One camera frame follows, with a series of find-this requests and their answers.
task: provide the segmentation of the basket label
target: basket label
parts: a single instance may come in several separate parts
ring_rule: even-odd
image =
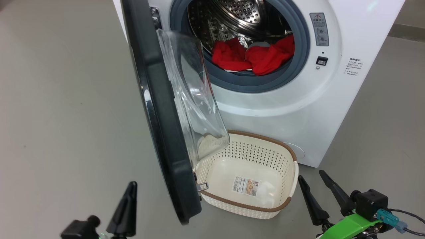
[[[232,191],[242,194],[248,194],[251,196],[257,195],[258,181],[247,179],[243,177],[235,177],[233,182]]]

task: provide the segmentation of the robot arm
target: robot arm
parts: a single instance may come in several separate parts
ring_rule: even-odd
[[[336,198],[341,214],[345,216],[337,224],[328,221],[329,214],[324,211],[310,192],[310,187],[302,176],[298,177],[304,200],[309,210],[313,225],[322,225],[323,234],[317,235],[321,239],[377,239],[379,233],[396,228],[400,233],[409,232],[417,236],[425,236],[407,229],[407,224],[401,222],[391,211],[399,211],[414,216],[425,223],[425,220],[401,210],[388,208],[388,197],[370,189],[361,193],[357,190],[348,196],[329,175],[320,170],[319,174],[325,185]]]
[[[106,231],[113,234],[111,239],[126,239],[136,234],[137,183],[130,182],[109,222]],[[62,239],[100,239],[96,227],[100,225],[97,216],[87,221],[74,220],[60,234]]]

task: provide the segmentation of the cable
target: cable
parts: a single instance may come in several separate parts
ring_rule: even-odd
[[[403,211],[403,210],[399,210],[399,209],[392,209],[392,208],[389,208],[389,210],[390,210],[390,211],[392,211],[392,212],[404,213],[404,214],[407,214],[407,215],[409,215],[409,216],[415,217],[415,218],[417,218],[419,221],[421,221],[422,223],[424,223],[424,224],[425,224],[425,220],[424,220],[423,218],[421,218],[420,216],[416,215],[416,214],[409,213],[409,212],[406,212],[406,211]],[[413,234],[413,235],[416,235],[416,236],[425,236],[425,233],[419,233],[419,232],[416,232],[416,231],[409,230],[409,229],[407,229],[407,228],[404,228],[404,230],[405,230],[406,232],[408,232],[408,233],[410,233],[410,234]]]
[[[410,233],[410,234],[413,234],[413,235],[416,235],[416,236],[425,236],[425,233],[419,233],[419,232],[416,232],[416,231],[409,230],[409,229],[407,229],[407,228],[404,228],[404,230],[405,230],[406,232],[408,232],[408,233]]]

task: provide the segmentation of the teal connector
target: teal connector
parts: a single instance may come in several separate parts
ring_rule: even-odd
[[[388,224],[392,227],[395,227],[400,221],[397,216],[385,211],[384,209],[379,209],[377,211],[376,219],[381,220],[383,223]]]
[[[395,215],[393,215],[393,214],[391,214],[391,213],[389,213],[389,212],[387,212],[383,209],[379,209],[377,211],[376,218],[378,220],[381,220],[383,223],[394,227],[398,232],[405,233],[404,228],[407,227],[407,224],[405,222],[401,222],[400,219],[397,216],[395,216]]]

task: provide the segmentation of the washing machine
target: washing machine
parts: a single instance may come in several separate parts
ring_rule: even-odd
[[[299,163],[318,167],[404,0],[264,1],[290,26],[295,54],[274,72],[255,76],[221,69],[204,48],[215,99],[227,129],[285,142]],[[217,2],[229,9],[243,3]],[[124,29],[120,2],[114,3]],[[163,29],[194,35],[191,4],[149,0]]]

